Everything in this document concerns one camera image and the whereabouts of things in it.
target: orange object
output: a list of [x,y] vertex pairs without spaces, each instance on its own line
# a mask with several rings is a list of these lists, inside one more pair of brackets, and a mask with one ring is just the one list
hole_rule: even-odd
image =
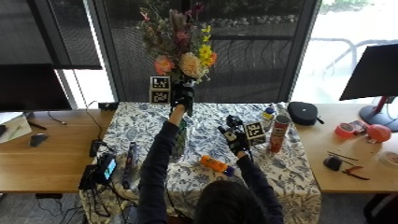
[[231,167],[224,162],[214,159],[210,155],[203,155],[200,158],[200,163],[211,167],[216,172],[224,173],[228,176],[232,176],[235,173],[235,168]]
[[372,143],[383,143],[391,139],[391,129],[385,125],[373,124],[368,130]]
[[352,138],[355,129],[349,123],[340,123],[335,129],[335,132],[339,136],[341,136],[344,138]]

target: red handle pliers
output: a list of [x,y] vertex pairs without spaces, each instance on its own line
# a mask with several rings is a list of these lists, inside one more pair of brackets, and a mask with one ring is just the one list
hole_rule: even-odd
[[343,172],[347,175],[352,175],[353,177],[357,177],[359,179],[371,180],[369,178],[367,178],[364,176],[360,176],[360,175],[356,175],[356,174],[352,173],[355,170],[359,170],[359,169],[363,169],[363,168],[364,168],[363,166],[353,166],[351,169],[347,169]]

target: patterned tablecloth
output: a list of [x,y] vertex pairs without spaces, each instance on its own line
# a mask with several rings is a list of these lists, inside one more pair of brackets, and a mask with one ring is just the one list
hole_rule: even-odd
[[[227,146],[226,138],[218,127],[228,127],[226,124],[228,115],[239,116],[244,123],[262,120],[262,112],[266,108],[267,105],[262,104],[195,104],[194,117],[184,118],[188,123],[187,147],[179,162],[170,164],[167,187],[176,208],[187,216],[195,215],[200,193],[207,184],[218,179],[230,178],[199,163],[202,155],[208,154],[234,166],[238,177],[230,179],[243,182],[236,163],[238,158]],[[290,116],[284,103],[276,104],[275,109],[278,114]],[[140,166],[168,115],[168,105],[120,103],[107,130],[104,141],[118,151],[118,171],[114,173],[111,185],[119,194],[134,203],[139,203]],[[291,124],[286,136],[284,147],[275,154],[267,150],[271,138],[271,133],[267,133],[268,143],[252,147],[255,162],[275,187],[278,199],[284,206],[286,223],[317,223],[321,210],[321,192],[315,181],[295,124]],[[138,143],[140,151],[139,168],[134,174],[132,188],[123,189],[122,173],[126,151],[131,141]],[[96,194],[100,198],[98,197],[96,202],[91,191],[81,192],[86,214],[93,223],[108,223],[111,218],[104,217],[103,204],[112,215],[120,213],[126,204],[124,200],[112,192],[112,188],[99,186],[98,189]],[[175,215],[167,194],[166,202],[170,215]]]

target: monitor stand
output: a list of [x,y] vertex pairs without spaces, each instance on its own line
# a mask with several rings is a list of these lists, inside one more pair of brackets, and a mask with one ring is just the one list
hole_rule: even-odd
[[[25,113],[25,115],[26,115],[27,118],[29,118],[30,114],[31,114],[31,112]],[[42,130],[47,130],[49,129],[47,127],[45,127],[45,126],[42,126],[42,125],[31,122],[31,121],[29,121],[29,125],[33,126],[33,127],[35,127],[35,128],[39,128]]]
[[360,116],[368,124],[383,124],[391,128],[392,132],[398,132],[398,118],[389,116],[388,110],[384,108],[388,97],[384,96],[379,106],[367,105],[361,108]]

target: white paper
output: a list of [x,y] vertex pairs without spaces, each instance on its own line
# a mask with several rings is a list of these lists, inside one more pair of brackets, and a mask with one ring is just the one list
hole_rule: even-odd
[[10,140],[33,132],[26,116],[14,118],[3,124],[9,127],[9,130],[3,133],[0,137],[0,143],[9,142]]
[[23,115],[23,112],[0,113],[0,124],[11,121],[13,119],[17,119],[22,115]]

